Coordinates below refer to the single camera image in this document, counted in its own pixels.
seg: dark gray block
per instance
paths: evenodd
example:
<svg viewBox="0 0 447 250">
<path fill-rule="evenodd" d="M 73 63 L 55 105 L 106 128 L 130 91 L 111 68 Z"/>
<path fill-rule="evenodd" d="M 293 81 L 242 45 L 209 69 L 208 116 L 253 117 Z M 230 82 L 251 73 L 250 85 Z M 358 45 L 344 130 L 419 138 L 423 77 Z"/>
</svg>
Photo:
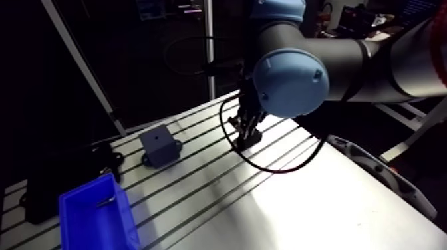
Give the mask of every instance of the dark gray block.
<svg viewBox="0 0 447 250">
<path fill-rule="evenodd" d="M 144 151 L 142 163 L 159 168 L 180 157 L 182 142 L 175 140 L 166 125 L 160 125 L 139 135 Z"/>
</svg>

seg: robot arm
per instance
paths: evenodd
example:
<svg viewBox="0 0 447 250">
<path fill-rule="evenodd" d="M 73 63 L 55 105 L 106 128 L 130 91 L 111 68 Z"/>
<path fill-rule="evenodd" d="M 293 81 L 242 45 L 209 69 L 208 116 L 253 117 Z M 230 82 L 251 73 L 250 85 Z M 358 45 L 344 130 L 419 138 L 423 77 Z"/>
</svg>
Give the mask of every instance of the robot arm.
<svg viewBox="0 0 447 250">
<path fill-rule="evenodd" d="M 430 60 L 431 21 L 384 42 L 308 39 L 299 31 L 304 0 L 246 3 L 241 108 L 230 119 L 240 150 L 261 140 L 255 127 L 267 113 L 293 118 L 325 100 L 404 102 L 447 95 Z M 447 58 L 447 43 L 442 51 Z"/>
</svg>

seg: vertical metal pole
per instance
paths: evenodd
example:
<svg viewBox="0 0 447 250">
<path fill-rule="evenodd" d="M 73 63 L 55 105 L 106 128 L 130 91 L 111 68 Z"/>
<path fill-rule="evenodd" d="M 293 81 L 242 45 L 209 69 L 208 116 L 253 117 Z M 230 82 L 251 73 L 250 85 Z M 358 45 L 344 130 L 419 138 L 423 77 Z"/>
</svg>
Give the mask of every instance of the vertical metal pole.
<svg viewBox="0 0 447 250">
<path fill-rule="evenodd" d="M 121 136 L 127 135 L 126 130 L 122 126 L 121 122 L 113 116 L 112 106 L 107 101 L 107 98 L 102 92 L 101 87 L 99 87 L 99 84 L 96 81 L 95 77 L 93 76 L 93 73 L 90 71 L 89 67 L 87 66 L 87 63 L 80 54 L 78 47 L 76 46 L 75 42 L 70 36 L 70 33 L 65 27 L 65 24 L 61 19 L 61 16 L 56 10 L 55 5 L 53 4 L 53 0 L 42 0 L 42 4 L 45 10 L 47 10 L 48 15 L 50 16 L 50 19 L 53 22 L 53 25 L 56 27 L 57 32 L 64 41 L 65 46 L 69 50 L 71 56 L 78 65 L 80 71 L 84 75 L 90 87 L 93 89 L 93 92 L 96 94 L 96 97 L 99 99 L 100 103 L 102 104 L 102 107 L 104 107 L 110 119 L 115 124 L 116 129 L 119 131 Z"/>
<path fill-rule="evenodd" d="M 212 37 L 213 34 L 213 3 L 212 0 L 204 0 L 205 7 L 205 36 Z M 206 60 L 212 62 L 214 60 L 214 40 L 206 39 Z M 208 77 L 208 90 L 210 100 L 216 98 L 216 83 L 214 76 Z"/>
</svg>

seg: metal frame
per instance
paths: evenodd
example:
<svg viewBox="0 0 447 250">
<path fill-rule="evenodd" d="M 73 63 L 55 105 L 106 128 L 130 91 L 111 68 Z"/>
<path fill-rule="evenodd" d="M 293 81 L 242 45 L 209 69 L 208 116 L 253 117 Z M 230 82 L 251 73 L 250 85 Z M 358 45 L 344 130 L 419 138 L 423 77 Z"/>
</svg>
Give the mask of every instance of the metal frame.
<svg viewBox="0 0 447 250">
<path fill-rule="evenodd" d="M 99 86 L 97 80 L 95 79 L 92 71 L 88 67 L 86 61 L 82 57 L 76 43 L 73 41 L 73 38 L 70 36 L 70 33 L 65 26 L 63 20 L 61 19 L 61 16 L 59 15 L 59 12 L 57 11 L 55 5 L 53 4 L 52 0 L 41 0 L 43 7 L 48 13 L 48 16 L 50 17 L 51 21 L 53 22 L 53 25 L 55 26 L 57 32 L 61 36 L 62 40 L 64 41 L 65 46 L 69 50 L 71 56 L 73 57 L 75 63 L 78 65 L 80 71 L 84 75 L 85 79 L 87 80 L 88 84 L 92 88 L 94 94 L 99 99 L 100 103 L 102 104 L 102 107 L 106 110 L 107 114 L 109 115 L 110 119 L 114 123 L 116 129 L 120 133 L 121 136 L 127 135 L 126 130 L 124 129 L 123 125 L 121 124 L 120 120 L 115 118 L 113 116 L 113 108 L 110 105 L 109 101 L 107 100 L 107 97 L 101 90 L 101 87 Z"/>
<path fill-rule="evenodd" d="M 205 36 L 213 37 L 213 1 L 204 0 L 205 9 Z M 214 40 L 206 39 L 206 60 L 208 63 L 214 61 Z M 216 98 L 216 82 L 214 76 L 208 77 L 208 91 L 210 100 Z"/>
<path fill-rule="evenodd" d="M 392 112 L 387 112 L 385 110 L 391 109 L 386 106 L 386 109 L 383 109 L 383 106 L 384 105 L 377 105 L 376 107 L 407 126 L 409 124 L 416 126 L 416 129 L 409 126 L 414 130 L 414 134 L 412 134 L 408 139 L 397 144 L 396 146 L 380 155 L 381 160 L 384 160 L 386 162 L 389 162 L 395 159 L 397 156 L 401 155 L 403 152 L 409 149 L 409 147 L 413 145 L 413 143 L 415 143 L 425 132 L 427 132 L 428 129 L 447 118 L 447 97 L 442 99 L 442 101 L 438 105 L 436 105 L 436 107 L 434 107 L 433 110 L 430 111 L 428 114 L 423 113 L 422 111 L 418 110 L 408 103 L 400 104 L 401 107 L 417 115 L 417 117 L 412 120 L 404 118 L 405 120 L 402 121 L 402 115 L 393 110 Z"/>
</svg>

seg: blue joint cap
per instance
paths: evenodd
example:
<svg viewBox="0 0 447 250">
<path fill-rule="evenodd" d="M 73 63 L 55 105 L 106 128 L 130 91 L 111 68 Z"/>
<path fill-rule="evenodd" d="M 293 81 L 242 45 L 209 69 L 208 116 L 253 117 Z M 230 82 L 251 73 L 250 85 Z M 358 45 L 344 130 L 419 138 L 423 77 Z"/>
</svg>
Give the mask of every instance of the blue joint cap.
<svg viewBox="0 0 447 250">
<path fill-rule="evenodd" d="M 312 54 L 293 48 L 271 51 L 255 65 L 253 82 L 268 113 L 284 118 L 308 114 L 329 94 L 329 77 Z"/>
<path fill-rule="evenodd" d="M 285 19 L 303 21 L 305 0 L 253 0 L 253 19 Z"/>
</svg>

